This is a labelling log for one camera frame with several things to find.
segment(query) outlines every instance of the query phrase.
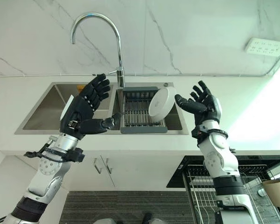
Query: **white bowl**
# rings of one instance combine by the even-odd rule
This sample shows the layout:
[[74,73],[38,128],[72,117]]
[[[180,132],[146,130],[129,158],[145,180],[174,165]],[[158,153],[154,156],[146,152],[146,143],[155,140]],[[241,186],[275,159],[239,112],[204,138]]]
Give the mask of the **white bowl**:
[[158,122],[169,114],[175,102],[175,95],[176,90],[172,86],[160,89],[154,95],[148,109],[153,122]]

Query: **cabinet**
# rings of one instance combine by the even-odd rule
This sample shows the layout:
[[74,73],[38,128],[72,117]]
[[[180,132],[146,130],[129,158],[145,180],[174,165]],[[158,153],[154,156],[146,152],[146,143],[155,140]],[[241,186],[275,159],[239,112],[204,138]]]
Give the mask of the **cabinet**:
[[116,190],[169,190],[166,185],[183,156],[172,151],[101,154]]
[[[176,151],[84,151],[63,179],[67,190],[170,190],[166,188],[184,154]],[[35,169],[38,159],[20,157]]]

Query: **cup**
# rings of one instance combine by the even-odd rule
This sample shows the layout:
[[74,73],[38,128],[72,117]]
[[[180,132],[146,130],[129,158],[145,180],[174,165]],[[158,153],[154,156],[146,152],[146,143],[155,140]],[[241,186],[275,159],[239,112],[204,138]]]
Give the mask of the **cup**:
[[264,181],[262,185],[273,205],[280,207],[280,180]]

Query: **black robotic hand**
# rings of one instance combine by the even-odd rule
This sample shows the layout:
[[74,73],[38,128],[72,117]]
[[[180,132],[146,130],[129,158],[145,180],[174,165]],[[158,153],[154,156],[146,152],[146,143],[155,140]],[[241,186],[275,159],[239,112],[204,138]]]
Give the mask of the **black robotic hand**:
[[177,105],[183,110],[194,114],[195,125],[200,125],[205,120],[216,120],[218,123],[221,118],[221,105],[219,100],[213,96],[204,84],[203,81],[199,81],[198,84],[202,90],[196,85],[193,86],[195,92],[191,92],[191,96],[194,100],[189,98],[188,100],[176,94],[175,100]]
[[61,119],[60,132],[81,140],[86,134],[103,133],[114,127],[120,120],[120,113],[106,120],[92,118],[100,102],[109,97],[109,84],[105,74],[98,75],[89,82],[72,100]]

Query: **dish drying rack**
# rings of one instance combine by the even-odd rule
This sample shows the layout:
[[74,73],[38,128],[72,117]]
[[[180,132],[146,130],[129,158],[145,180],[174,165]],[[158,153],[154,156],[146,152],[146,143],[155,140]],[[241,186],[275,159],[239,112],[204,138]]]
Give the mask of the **dish drying rack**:
[[[257,193],[263,188],[263,181],[273,178],[267,165],[239,165],[238,169],[259,224],[280,224],[280,208],[274,207],[268,196],[260,197]],[[214,224],[214,213],[219,208],[213,180],[204,165],[188,165],[182,177],[194,224]]]
[[149,104],[159,89],[157,87],[125,87],[123,89],[123,127],[121,133],[166,133],[165,120],[153,122]]

